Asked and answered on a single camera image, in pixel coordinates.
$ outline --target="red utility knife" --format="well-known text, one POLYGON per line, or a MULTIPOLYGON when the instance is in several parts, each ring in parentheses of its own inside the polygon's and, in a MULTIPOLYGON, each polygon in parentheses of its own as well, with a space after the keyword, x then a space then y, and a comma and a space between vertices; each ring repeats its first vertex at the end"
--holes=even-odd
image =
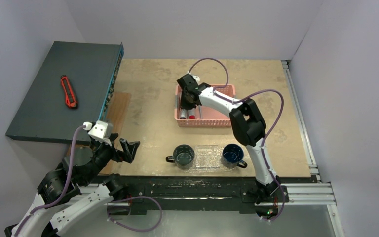
POLYGON ((66 105, 71 109, 76 108, 77 100, 76 100, 75 93, 73 92, 71 83, 69 82, 68 76, 62 75, 61 82, 62 82, 62 87, 65 91, 66 105))

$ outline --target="wooden table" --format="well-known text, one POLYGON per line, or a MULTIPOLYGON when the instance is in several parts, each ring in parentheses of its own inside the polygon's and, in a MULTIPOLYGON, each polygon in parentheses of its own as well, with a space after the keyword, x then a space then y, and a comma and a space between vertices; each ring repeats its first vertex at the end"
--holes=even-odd
MULTIPOLYGON (((166 163, 177 145, 220 145, 237 143, 231 128, 182 128, 173 118, 176 80, 184 75, 196 60, 124 59, 115 89, 132 94, 120 136, 128 141, 141 141, 132 164, 113 163, 111 172, 121 175, 209 175, 254 176, 249 166, 232 172, 188 174, 174 164, 166 163)), ((285 99, 280 123, 267 140, 272 163, 283 177, 309 177, 296 112, 280 61, 223 60, 229 71, 229 83, 235 85, 236 97, 242 98, 260 89, 275 88, 285 99)), ((223 84, 226 76, 219 64, 203 61, 192 73, 201 82, 223 84)), ((253 98, 267 128, 274 122, 280 107, 278 95, 265 93, 253 98)))

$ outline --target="dark gray box top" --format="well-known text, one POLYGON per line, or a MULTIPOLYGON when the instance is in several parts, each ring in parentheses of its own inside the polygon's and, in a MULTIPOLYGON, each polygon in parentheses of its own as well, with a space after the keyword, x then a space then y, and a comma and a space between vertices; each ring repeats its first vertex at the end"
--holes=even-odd
MULTIPOLYGON (((71 143, 77 127, 97 121, 122 45, 54 42, 6 132, 14 140, 71 143), (61 75, 67 75, 77 108, 65 103, 61 75)), ((89 144, 85 131, 78 144, 89 144)))

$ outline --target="brown wooden plank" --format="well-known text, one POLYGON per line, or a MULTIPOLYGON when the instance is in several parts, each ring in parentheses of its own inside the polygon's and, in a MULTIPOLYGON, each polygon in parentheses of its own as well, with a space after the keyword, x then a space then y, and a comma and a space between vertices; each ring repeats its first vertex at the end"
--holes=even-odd
MULTIPOLYGON (((130 104, 131 94, 123 92, 114 92, 108 107, 106 119, 113 124, 112 133, 118 133, 121 136, 121 130, 124 125, 125 117, 127 114, 127 108, 130 104)), ((115 141, 115 147, 118 147, 119 139, 115 141)), ((67 155, 69 156, 71 147, 69 146, 67 155)), ((111 168, 113 161, 110 160, 108 164, 101 170, 100 174, 111 174, 111 168)))

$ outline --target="gray wall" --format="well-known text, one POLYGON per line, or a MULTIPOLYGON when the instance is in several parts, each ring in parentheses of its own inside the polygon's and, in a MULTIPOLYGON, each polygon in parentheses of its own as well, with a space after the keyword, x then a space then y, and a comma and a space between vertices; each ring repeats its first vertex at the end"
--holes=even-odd
POLYGON ((66 0, 87 42, 127 58, 291 59, 323 0, 66 0))
POLYGON ((379 1, 326 0, 291 73, 346 234, 379 236, 379 1))
POLYGON ((54 40, 83 41, 63 0, 0 0, 0 236, 67 148, 4 135, 54 40))

